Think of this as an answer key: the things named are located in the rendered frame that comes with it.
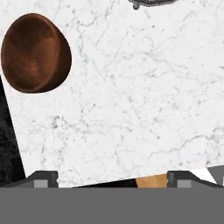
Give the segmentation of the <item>dark grey bowl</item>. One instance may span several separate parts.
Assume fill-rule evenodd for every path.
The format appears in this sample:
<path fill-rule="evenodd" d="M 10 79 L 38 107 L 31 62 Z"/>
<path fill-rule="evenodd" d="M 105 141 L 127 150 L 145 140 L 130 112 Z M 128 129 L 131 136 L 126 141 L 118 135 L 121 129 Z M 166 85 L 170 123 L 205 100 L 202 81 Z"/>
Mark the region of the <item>dark grey bowl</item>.
<path fill-rule="evenodd" d="M 141 6 L 143 7 L 154 7 L 166 4 L 173 4 L 177 0 L 128 0 L 132 3 L 134 10 L 138 10 Z"/>

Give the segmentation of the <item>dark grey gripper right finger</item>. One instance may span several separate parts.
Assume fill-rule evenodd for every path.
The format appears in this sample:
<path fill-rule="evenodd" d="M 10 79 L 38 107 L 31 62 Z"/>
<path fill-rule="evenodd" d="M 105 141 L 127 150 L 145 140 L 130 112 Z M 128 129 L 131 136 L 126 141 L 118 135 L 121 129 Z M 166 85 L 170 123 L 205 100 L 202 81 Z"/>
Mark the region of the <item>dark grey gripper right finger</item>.
<path fill-rule="evenodd" d="M 170 188 L 196 188 L 200 186 L 222 188 L 218 185 L 203 179 L 198 178 L 190 171 L 168 171 L 167 172 L 167 187 Z"/>

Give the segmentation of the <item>grey cabinet front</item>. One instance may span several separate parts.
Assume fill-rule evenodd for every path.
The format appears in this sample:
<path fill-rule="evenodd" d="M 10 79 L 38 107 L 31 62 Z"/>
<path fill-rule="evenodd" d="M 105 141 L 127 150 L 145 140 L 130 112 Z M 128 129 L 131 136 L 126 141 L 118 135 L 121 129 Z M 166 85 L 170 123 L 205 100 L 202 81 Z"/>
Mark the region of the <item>grey cabinet front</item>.
<path fill-rule="evenodd" d="M 220 186 L 224 186 L 224 165 L 209 167 L 208 171 Z"/>

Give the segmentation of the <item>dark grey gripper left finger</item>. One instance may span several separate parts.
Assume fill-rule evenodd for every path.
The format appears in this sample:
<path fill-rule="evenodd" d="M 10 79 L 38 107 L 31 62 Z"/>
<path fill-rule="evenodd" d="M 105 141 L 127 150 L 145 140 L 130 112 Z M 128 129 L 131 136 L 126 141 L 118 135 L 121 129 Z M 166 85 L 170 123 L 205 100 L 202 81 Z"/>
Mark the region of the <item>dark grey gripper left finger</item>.
<path fill-rule="evenodd" d="M 35 171 L 28 178 L 7 184 L 4 188 L 58 188 L 58 177 L 57 171 Z"/>

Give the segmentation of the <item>brown wooden bowl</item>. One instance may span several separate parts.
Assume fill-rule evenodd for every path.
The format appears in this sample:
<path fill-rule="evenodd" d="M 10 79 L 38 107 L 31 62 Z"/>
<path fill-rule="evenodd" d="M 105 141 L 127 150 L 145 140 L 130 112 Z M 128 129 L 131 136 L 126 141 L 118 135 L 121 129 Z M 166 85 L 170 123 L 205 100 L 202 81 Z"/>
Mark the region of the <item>brown wooden bowl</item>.
<path fill-rule="evenodd" d="M 38 94 L 58 88 L 72 66 L 67 39 L 47 17 L 28 13 L 17 18 L 3 37 L 3 75 L 21 93 Z"/>

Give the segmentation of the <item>light wooden cabinet front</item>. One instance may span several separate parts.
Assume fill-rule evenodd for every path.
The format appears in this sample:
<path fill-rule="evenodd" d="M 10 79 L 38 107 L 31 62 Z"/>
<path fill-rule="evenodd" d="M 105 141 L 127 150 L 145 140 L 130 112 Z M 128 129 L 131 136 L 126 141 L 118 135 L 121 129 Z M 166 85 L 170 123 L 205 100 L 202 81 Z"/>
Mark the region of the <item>light wooden cabinet front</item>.
<path fill-rule="evenodd" d="M 139 188 L 166 188 L 167 174 L 137 178 L 136 184 Z"/>

